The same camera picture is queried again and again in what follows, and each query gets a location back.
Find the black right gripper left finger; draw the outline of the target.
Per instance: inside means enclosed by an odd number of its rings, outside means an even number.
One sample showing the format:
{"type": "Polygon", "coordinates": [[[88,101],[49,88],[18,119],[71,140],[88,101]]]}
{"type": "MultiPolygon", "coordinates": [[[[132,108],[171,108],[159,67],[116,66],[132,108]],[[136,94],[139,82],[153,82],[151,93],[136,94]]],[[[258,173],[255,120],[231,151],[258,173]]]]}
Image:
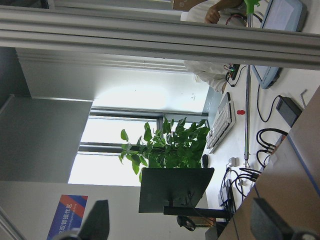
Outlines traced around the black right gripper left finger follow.
{"type": "Polygon", "coordinates": [[[80,228],[77,237],[80,240],[107,240],[109,233],[108,200],[97,200],[80,228]]]}

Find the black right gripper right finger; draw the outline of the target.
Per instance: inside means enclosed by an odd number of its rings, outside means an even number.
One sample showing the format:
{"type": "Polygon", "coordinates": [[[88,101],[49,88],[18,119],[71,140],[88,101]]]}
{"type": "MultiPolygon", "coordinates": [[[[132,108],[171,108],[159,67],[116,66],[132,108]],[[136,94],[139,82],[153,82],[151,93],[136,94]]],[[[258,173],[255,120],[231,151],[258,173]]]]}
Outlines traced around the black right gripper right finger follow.
{"type": "Polygon", "coordinates": [[[263,198],[252,201],[250,230],[256,240],[303,240],[263,198]]]}

